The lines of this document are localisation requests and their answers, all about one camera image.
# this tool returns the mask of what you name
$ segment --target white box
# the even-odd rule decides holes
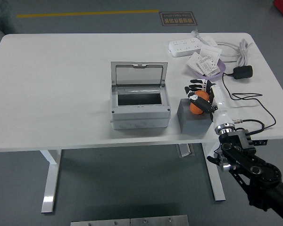
[[[167,127],[167,62],[111,62],[113,129]]]

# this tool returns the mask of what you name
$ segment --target power strip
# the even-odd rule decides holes
[[[202,45],[197,38],[176,40],[169,43],[169,51],[174,57],[183,57],[199,53]]]

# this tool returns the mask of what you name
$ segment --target gray floor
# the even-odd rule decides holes
[[[249,33],[283,88],[283,16],[272,0],[9,1],[17,15],[137,9],[192,11],[201,32]],[[17,20],[26,33],[195,29],[163,27],[158,13]],[[270,140],[257,150],[259,157],[275,164],[283,174],[283,140]],[[40,152],[0,153],[0,226],[68,226],[71,221],[180,214],[188,215],[191,226],[283,226],[273,210],[264,212],[249,206],[229,173],[221,173],[227,200],[215,202],[200,146],[195,157],[184,159],[178,158],[174,145],[64,150],[54,212],[41,214],[47,170],[48,162]]]

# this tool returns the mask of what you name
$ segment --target transparent lid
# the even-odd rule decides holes
[[[164,86],[167,62],[111,62],[112,86]]]

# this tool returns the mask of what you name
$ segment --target yellow floor line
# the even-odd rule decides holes
[[[43,14],[22,14],[18,18],[43,17],[43,16],[83,16],[83,15],[104,15],[104,14],[127,14],[127,13],[157,13],[158,9],[126,10],[126,11],[102,11],[102,12],[78,12],[78,13],[43,13]]]

